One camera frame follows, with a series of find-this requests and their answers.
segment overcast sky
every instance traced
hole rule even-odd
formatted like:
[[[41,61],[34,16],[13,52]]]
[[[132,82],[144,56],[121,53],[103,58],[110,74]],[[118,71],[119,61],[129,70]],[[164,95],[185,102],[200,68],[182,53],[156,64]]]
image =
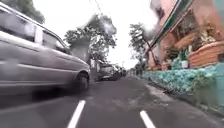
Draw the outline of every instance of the overcast sky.
[[[67,30],[84,25],[94,13],[99,13],[95,0],[33,0],[45,17],[45,26],[64,38]],[[129,69],[136,64],[129,48],[130,24],[142,22],[150,29],[157,22],[149,8],[150,0],[97,0],[101,12],[110,16],[117,28],[117,46],[111,49],[108,60],[124,64]]]

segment green tree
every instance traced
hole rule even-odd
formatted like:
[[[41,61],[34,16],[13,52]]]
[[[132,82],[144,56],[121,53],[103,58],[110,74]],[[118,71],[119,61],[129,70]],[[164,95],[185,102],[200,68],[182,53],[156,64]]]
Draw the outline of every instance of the green tree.
[[[36,10],[32,0],[1,0],[1,2],[36,20],[41,24],[45,21],[43,14],[41,14],[40,11]]]
[[[71,49],[86,45],[89,47],[90,58],[106,61],[109,47],[116,46],[116,32],[110,18],[94,15],[84,28],[67,31],[64,40],[70,44]]]
[[[153,36],[155,35],[155,31],[145,31],[141,23],[131,24],[130,29],[131,30],[129,35],[131,36],[131,41],[129,46],[132,47],[135,51],[133,58],[138,60],[146,58],[145,45],[149,46],[148,41],[152,40]]]

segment curb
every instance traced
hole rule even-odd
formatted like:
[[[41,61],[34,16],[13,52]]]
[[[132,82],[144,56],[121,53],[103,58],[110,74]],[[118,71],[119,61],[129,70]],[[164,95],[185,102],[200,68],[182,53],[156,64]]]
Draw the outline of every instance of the curb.
[[[220,112],[218,109],[215,109],[213,107],[209,107],[207,105],[202,105],[202,104],[198,105],[196,103],[196,101],[192,100],[192,98],[187,98],[187,97],[191,97],[190,95],[179,94],[179,93],[175,92],[174,90],[166,87],[165,85],[162,85],[162,84],[159,84],[157,82],[154,82],[153,80],[147,81],[147,80],[142,79],[140,77],[138,77],[138,79],[144,80],[149,86],[153,86],[153,87],[155,87],[157,89],[164,90],[165,94],[167,94],[167,95],[169,95],[169,96],[171,96],[173,98],[176,98],[176,99],[178,99],[180,101],[186,102],[186,103],[190,104],[193,107],[199,108],[202,111],[205,111],[205,112],[211,113],[213,115],[216,115],[218,117],[224,118],[224,113]]]

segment road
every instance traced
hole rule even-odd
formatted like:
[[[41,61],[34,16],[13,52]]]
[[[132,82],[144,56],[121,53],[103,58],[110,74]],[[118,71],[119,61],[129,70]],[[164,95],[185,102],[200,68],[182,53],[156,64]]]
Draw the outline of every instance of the road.
[[[156,128],[221,128],[211,115],[165,95],[144,81],[123,78],[91,85],[84,94],[45,92],[0,95],[1,128],[67,128],[80,100],[85,100],[78,128],[145,128],[145,110]]]

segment dark car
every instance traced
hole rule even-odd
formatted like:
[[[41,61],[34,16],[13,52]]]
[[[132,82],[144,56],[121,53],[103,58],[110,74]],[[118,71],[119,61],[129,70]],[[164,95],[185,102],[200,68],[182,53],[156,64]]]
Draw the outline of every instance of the dark car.
[[[118,80],[119,78],[120,72],[115,65],[104,64],[98,72],[98,80]]]
[[[0,2],[0,86],[88,88],[90,68],[62,39]]]

